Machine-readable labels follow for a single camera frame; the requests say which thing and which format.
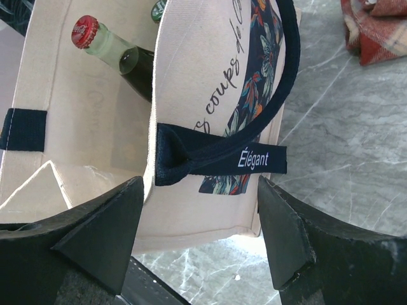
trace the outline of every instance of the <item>bottle cap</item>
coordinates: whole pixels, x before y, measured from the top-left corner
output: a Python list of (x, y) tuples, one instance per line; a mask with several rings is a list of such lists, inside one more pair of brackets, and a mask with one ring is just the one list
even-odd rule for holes
[(82, 16), (75, 23), (74, 29), (72, 30), (72, 42), (79, 49), (87, 48), (95, 38), (98, 28), (99, 23), (95, 17), (89, 15)]
[(167, 0), (159, 0), (154, 4), (153, 9), (151, 10), (151, 18), (156, 24), (160, 22), (161, 17), (163, 16), (166, 4)]

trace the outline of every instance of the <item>bottle neck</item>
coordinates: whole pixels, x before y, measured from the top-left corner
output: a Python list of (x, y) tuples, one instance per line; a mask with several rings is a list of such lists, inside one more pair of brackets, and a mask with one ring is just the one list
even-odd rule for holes
[(125, 41), (108, 30), (104, 24), (99, 23), (99, 28), (93, 41), (90, 43), (89, 47), (84, 50), (88, 54), (101, 59), (120, 74), (124, 74), (126, 71), (120, 71), (120, 60), (123, 54), (132, 48), (137, 49), (134, 44)]

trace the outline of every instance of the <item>dark liquid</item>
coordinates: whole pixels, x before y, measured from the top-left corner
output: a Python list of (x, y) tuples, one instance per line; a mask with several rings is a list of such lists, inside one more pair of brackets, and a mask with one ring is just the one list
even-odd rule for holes
[[(139, 59), (136, 65), (134, 65), (137, 51)], [(128, 71), (134, 65), (130, 72), (121, 76), (150, 103), (153, 99), (153, 60), (153, 52), (136, 47), (128, 49), (121, 57), (119, 63), (120, 71)]]

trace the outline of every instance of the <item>red bottle cap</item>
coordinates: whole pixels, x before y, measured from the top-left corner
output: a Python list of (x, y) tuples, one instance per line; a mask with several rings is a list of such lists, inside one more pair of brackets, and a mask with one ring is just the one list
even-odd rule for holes
[(72, 42), (79, 49), (87, 48), (95, 38), (99, 23), (95, 17), (86, 15), (81, 17), (72, 30)]

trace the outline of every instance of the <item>canvas bag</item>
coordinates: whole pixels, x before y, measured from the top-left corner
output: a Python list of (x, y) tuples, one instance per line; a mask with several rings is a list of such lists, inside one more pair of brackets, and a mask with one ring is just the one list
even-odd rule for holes
[[(286, 170), (285, 147), (265, 144), (298, 70), (293, 3), (170, 0), (159, 26), (154, 3), (36, 1), (1, 136), (1, 222), (50, 217), (142, 175), (134, 253), (259, 234), (258, 176)], [(82, 15), (155, 51), (152, 105), (72, 45)]]

